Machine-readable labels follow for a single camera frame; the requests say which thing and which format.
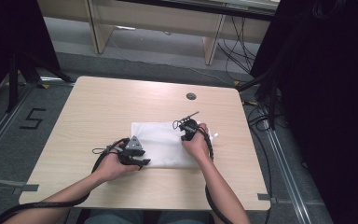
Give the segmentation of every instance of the person's right hand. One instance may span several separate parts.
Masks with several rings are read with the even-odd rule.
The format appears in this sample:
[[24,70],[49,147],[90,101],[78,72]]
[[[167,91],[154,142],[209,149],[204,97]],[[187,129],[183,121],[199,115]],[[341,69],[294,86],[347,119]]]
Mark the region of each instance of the person's right hand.
[[[206,127],[206,124],[201,123],[199,126],[203,128],[206,133],[208,133],[208,128]],[[208,145],[206,144],[204,135],[200,132],[196,132],[191,141],[183,141],[182,145],[186,149],[187,153],[190,156],[194,157],[196,161],[209,158]]]

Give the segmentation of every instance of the floor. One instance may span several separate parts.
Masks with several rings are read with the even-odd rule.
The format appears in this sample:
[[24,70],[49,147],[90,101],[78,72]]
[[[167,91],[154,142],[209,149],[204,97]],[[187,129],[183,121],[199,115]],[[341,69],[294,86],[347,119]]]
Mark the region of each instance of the floor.
[[[77,67],[72,66],[71,60],[77,58],[82,60],[86,57],[86,60],[92,58],[94,62],[105,62],[105,60],[109,59],[119,59],[122,62],[129,62],[129,64],[142,62],[148,66],[159,66],[159,68],[155,69],[155,71],[160,71],[162,74],[164,72],[171,71],[169,69],[170,67],[176,70],[177,68],[185,69],[189,76],[198,80],[200,84],[204,83],[205,85],[213,83],[212,85],[233,87],[236,83],[235,80],[243,83],[252,79],[252,77],[244,73],[243,70],[235,63],[228,61],[227,56],[220,49],[218,49],[215,54],[213,64],[206,65],[203,56],[202,39],[199,36],[117,28],[113,32],[103,54],[97,55],[93,50],[90,28],[87,23],[62,21],[51,18],[45,18],[45,22],[47,24],[53,46],[59,56],[62,70],[68,71],[68,73],[72,76],[86,75],[91,72],[97,73],[98,76],[98,72],[100,70],[98,70],[99,68],[97,63],[85,63],[84,67],[81,65],[78,65]],[[219,43],[224,48],[225,43],[223,40],[219,40]],[[236,51],[241,50],[239,45],[236,45],[235,41],[227,41],[226,44],[229,49],[234,48]],[[259,45],[246,43],[245,46],[254,55],[257,54]],[[129,71],[123,71],[123,74],[131,76],[131,72]],[[106,71],[104,70],[101,72],[101,76],[106,77],[109,75],[106,74]],[[163,79],[168,78],[167,76],[156,75],[154,78]],[[183,80],[185,83],[188,79],[185,75],[184,77],[178,77],[178,75],[175,75],[174,78],[178,82]],[[57,109],[54,110],[56,112],[54,112],[55,114],[53,113],[50,115],[50,126],[45,127],[47,130],[50,130],[55,122],[54,119],[59,116],[61,111],[60,108],[64,105],[66,99],[65,97],[69,95],[70,90],[70,88],[60,85],[52,86],[48,89],[48,91],[59,91],[60,94],[56,95],[48,94],[48,91],[35,89],[31,93],[31,96],[29,96],[30,99],[25,103],[24,107],[28,106],[32,108],[43,106],[43,104],[54,104],[54,106],[57,107]],[[253,95],[256,90],[257,86],[251,88],[247,92],[243,92],[241,94],[242,100],[253,101]],[[0,90],[0,111],[3,110],[2,108],[6,107],[6,103],[4,103],[6,101],[6,96],[7,88],[4,86]],[[253,106],[246,105],[244,107],[244,115],[249,117],[249,120],[259,116],[257,114],[257,110],[252,112],[254,109],[255,108]],[[21,118],[25,118],[26,116],[27,113],[25,113],[25,110],[19,114],[19,117]],[[17,121],[15,121],[14,124],[11,124],[11,126],[21,126],[20,123],[16,122]],[[277,156],[271,147],[269,136],[266,132],[257,130],[257,128],[259,128],[258,125],[262,124],[256,124],[254,126],[255,134],[253,137],[257,156],[266,181],[266,186],[269,187],[269,183],[271,184],[272,204],[269,212],[249,211],[251,220],[253,223],[267,223],[266,219],[268,220],[268,223],[333,223],[326,208],[324,207],[323,200],[319,195],[310,174],[301,164],[301,152],[296,147],[296,141],[293,139],[284,117],[277,118],[277,124],[276,134],[278,135],[282,152],[288,162],[290,173],[293,176],[296,186],[298,187],[298,191],[304,201],[309,219],[304,222],[301,218],[299,218],[299,215],[294,207],[290,191],[286,187],[287,184],[285,179],[282,178],[282,168],[277,162]],[[37,141],[35,140],[38,144],[36,144],[36,146],[32,146],[32,148],[39,148],[39,150],[42,150],[43,142],[47,141],[48,133],[42,132],[43,130],[39,131],[41,134],[37,135],[35,135],[35,133],[32,135],[30,135],[30,133],[24,133],[21,141],[32,143],[33,141],[31,138],[38,138]],[[8,147],[13,146],[14,141],[19,140],[13,140],[9,137],[5,137],[0,143],[0,147],[4,148],[2,150],[7,150]],[[17,142],[14,145],[16,144],[22,144],[19,148],[25,148],[22,153],[27,153],[26,150],[28,149],[23,146],[23,143]],[[29,165],[23,168],[24,170],[27,170],[27,172],[32,171],[34,163],[37,161],[37,156],[32,158],[32,161],[33,162],[30,162]],[[6,172],[0,172],[0,179],[15,181],[16,183],[26,182],[28,178],[27,172],[24,172],[23,175],[11,174],[8,171],[11,169],[10,164],[0,164],[0,169],[3,169],[2,167],[5,168]],[[1,202],[4,204],[2,206],[7,206],[8,204],[14,205],[16,203],[18,195],[13,196],[12,191],[12,187],[9,188],[0,186],[0,200],[4,201]],[[61,223],[75,223],[78,213],[79,209],[74,209],[68,219],[66,221],[62,220]]]

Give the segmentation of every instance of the person's leg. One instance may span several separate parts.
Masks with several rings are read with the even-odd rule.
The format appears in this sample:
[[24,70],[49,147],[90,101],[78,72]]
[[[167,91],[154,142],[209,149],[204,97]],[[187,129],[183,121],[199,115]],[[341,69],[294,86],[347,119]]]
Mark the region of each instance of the person's leg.
[[158,224],[208,224],[209,213],[201,211],[164,211]]
[[139,224],[144,223],[144,212],[141,210],[96,209],[91,210],[85,223]]

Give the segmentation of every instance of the black tape marking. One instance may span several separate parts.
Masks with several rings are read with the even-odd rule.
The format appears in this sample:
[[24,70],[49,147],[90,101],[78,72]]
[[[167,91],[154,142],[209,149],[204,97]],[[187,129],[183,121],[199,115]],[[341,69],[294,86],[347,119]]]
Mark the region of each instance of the black tape marking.
[[32,119],[31,116],[34,113],[34,111],[46,111],[46,109],[43,108],[33,108],[31,112],[28,114],[27,118],[25,120],[36,120],[37,123],[34,127],[29,126],[20,126],[21,129],[27,129],[27,130],[36,130],[37,127],[39,127],[39,124],[42,122],[42,119]]

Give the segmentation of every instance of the wooden table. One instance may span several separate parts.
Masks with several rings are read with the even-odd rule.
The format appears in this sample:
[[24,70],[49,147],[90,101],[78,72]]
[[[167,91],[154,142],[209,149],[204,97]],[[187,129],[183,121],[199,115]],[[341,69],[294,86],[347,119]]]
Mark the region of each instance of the wooden table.
[[[186,99],[193,92],[196,100]],[[246,210],[267,210],[269,201],[255,147],[239,94],[234,89],[80,77],[46,143],[20,203],[37,202],[88,175],[105,147],[131,133],[132,122],[194,119],[208,124],[219,137],[213,141],[214,163]],[[210,210],[200,169],[147,169],[106,182],[81,207]]]

